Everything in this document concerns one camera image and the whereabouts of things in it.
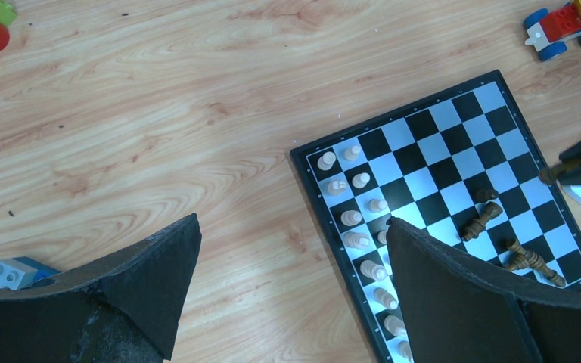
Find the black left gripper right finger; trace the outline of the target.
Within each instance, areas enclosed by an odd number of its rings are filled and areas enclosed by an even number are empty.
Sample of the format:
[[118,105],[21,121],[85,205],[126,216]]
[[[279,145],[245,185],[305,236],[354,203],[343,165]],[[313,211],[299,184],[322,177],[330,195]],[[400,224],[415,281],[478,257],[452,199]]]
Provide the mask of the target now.
[[402,219],[387,227],[417,362],[581,362],[581,293],[513,274]]

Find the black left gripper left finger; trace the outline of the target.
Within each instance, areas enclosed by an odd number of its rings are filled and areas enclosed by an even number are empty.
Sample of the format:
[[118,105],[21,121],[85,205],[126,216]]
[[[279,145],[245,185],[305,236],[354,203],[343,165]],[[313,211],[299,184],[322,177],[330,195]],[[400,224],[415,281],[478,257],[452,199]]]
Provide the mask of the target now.
[[0,289],[0,362],[171,359],[201,239],[191,214],[30,287]]

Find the brown chess piece crossed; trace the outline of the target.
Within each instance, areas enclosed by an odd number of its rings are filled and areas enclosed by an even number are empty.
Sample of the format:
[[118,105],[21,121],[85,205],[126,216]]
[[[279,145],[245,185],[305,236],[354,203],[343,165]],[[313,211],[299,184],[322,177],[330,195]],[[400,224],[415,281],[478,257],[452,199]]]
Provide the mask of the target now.
[[480,211],[477,218],[466,225],[461,233],[461,239],[465,242],[477,238],[486,230],[488,222],[499,217],[503,213],[503,208],[495,202],[488,202]]

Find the brown chess piece long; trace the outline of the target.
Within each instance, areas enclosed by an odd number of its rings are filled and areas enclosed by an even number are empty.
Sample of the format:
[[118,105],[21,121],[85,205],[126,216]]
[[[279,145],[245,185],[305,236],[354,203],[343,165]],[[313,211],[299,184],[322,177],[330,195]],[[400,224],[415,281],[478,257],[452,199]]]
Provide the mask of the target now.
[[548,267],[546,261],[536,252],[523,247],[518,239],[507,240],[505,247],[513,253],[519,253],[527,257],[533,267],[532,270],[540,272],[543,277],[554,284],[556,287],[565,288],[566,280],[555,270]]

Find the brown pawn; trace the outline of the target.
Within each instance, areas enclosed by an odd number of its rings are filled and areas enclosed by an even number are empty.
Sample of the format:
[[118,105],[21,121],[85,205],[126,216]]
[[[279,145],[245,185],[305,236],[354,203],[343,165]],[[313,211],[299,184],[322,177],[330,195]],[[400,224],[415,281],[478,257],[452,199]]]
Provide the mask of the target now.
[[495,200],[499,197],[499,192],[493,188],[484,188],[477,190],[473,199],[476,203],[487,203],[490,200]]

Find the black white chess board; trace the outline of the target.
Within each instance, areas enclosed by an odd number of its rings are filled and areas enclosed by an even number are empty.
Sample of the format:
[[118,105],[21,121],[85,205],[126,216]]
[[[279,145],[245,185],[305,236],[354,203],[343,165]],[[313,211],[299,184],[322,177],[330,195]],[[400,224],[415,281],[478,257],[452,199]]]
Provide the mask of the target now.
[[[354,144],[359,158],[344,151]],[[318,158],[335,152],[328,171]],[[407,362],[393,287],[387,220],[397,217],[501,265],[518,239],[581,292],[581,232],[561,192],[538,177],[545,161],[498,70],[294,148],[291,158],[379,362]],[[461,233],[493,188],[503,213],[477,238]]]

